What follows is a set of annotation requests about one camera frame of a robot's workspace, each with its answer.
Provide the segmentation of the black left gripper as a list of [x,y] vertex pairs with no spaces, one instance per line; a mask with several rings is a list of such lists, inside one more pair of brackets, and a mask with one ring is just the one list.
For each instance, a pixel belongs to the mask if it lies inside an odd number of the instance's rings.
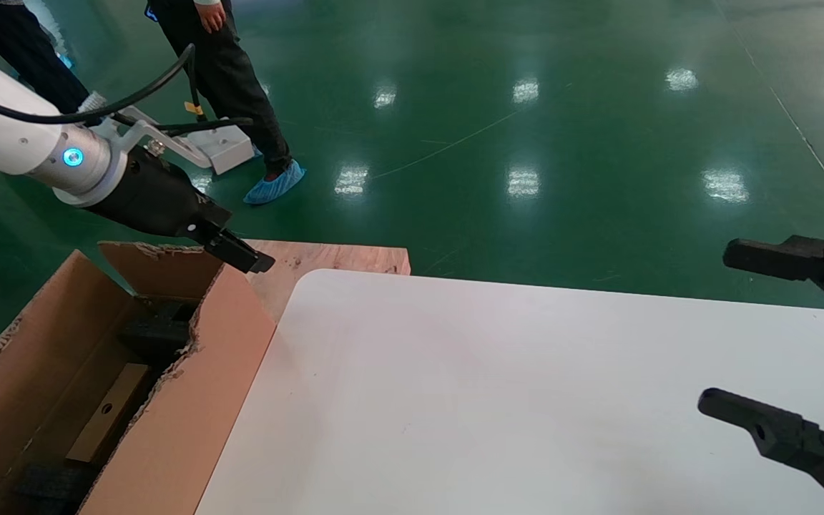
[[144,147],[130,150],[118,185],[86,210],[148,235],[192,239],[242,273],[268,273],[277,262],[229,231],[232,213],[200,192],[179,166]]

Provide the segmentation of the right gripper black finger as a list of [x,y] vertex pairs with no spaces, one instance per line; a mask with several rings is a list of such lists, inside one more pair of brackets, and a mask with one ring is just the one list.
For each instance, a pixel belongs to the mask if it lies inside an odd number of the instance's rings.
[[824,239],[791,235],[780,244],[733,239],[726,245],[722,263],[746,273],[810,281],[824,292]]
[[824,489],[824,430],[818,424],[719,388],[703,391],[697,410],[747,431],[762,457],[809,475]]

